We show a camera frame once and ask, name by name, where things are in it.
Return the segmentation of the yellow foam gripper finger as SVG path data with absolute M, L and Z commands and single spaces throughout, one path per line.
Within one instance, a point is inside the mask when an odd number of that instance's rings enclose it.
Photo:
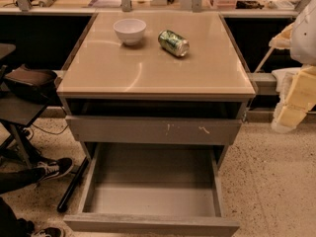
M 293 23 L 286 26 L 279 34 L 270 40 L 269 47 L 276 49 L 290 49 L 292 28 Z
M 290 86 L 279 93 L 271 127 L 279 133 L 297 128 L 316 106 L 316 67 L 304 65 L 292 76 Z

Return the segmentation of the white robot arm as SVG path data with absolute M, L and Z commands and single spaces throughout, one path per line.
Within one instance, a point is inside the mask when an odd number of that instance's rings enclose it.
M 311 0 L 295 21 L 271 39 L 270 47 L 288 49 L 301 68 L 276 70 L 276 104 L 272 129 L 290 132 L 316 106 L 316 0 Z

